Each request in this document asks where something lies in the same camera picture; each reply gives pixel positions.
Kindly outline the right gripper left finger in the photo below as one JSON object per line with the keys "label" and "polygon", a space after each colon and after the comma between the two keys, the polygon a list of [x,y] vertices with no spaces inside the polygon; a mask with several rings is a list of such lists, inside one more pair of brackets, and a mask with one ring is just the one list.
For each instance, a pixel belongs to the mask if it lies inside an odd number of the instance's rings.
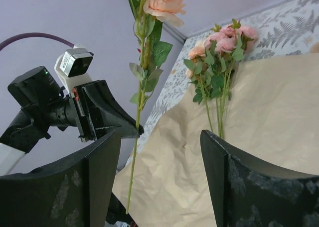
{"label": "right gripper left finger", "polygon": [[102,227],[120,154],[117,132],[55,162],[0,179],[3,227]]}

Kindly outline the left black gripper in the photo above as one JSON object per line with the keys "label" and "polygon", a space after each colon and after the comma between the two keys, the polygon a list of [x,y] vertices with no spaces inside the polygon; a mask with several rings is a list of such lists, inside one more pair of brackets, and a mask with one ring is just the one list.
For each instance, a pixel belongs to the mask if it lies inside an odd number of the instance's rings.
{"label": "left black gripper", "polygon": [[20,105],[20,113],[7,128],[8,142],[49,139],[51,126],[61,131],[77,127],[83,142],[113,131],[120,138],[139,138],[144,133],[143,126],[136,127],[135,119],[117,103],[105,80],[76,86],[64,95],[65,88],[39,66],[16,77],[7,90]]}

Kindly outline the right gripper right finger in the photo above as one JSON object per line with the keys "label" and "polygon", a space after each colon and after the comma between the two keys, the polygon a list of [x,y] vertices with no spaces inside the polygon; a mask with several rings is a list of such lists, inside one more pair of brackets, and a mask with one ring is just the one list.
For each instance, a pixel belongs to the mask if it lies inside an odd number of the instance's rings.
{"label": "right gripper right finger", "polygon": [[316,227],[319,178],[253,156],[203,130],[200,147],[219,227]]}

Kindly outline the orange beige wrapping paper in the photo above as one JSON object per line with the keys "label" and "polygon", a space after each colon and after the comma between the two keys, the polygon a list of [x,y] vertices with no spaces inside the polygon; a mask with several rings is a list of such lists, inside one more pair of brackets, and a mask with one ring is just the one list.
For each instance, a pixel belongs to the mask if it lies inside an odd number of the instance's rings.
{"label": "orange beige wrapping paper", "polygon": [[[214,227],[200,134],[209,127],[194,90],[165,112],[113,192],[140,227]],[[226,102],[224,139],[275,165],[319,173],[319,56],[241,63]]]}

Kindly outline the pink flower bunch green stems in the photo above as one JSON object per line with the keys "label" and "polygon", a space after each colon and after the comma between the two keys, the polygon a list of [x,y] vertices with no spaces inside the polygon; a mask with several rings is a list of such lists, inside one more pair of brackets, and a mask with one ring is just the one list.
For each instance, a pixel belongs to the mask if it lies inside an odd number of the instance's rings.
{"label": "pink flower bunch green stems", "polygon": [[215,100],[218,136],[224,138],[226,100],[235,66],[244,59],[258,40],[258,33],[250,25],[233,19],[228,25],[216,24],[212,33],[197,43],[184,59],[186,76],[194,84],[194,103],[204,103],[210,118],[209,100]]}

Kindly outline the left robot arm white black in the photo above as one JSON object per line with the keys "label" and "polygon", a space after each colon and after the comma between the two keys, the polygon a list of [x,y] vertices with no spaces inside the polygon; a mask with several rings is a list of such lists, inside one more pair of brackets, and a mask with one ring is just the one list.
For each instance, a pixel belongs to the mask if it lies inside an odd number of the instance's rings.
{"label": "left robot arm white black", "polygon": [[138,138],[142,125],[116,102],[105,80],[77,84],[68,95],[44,66],[16,77],[7,87],[20,112],[0,137],[1,144],[29,153],[51,126],[77,127],[82,142],[96,141],[118,131],[121,138]]}

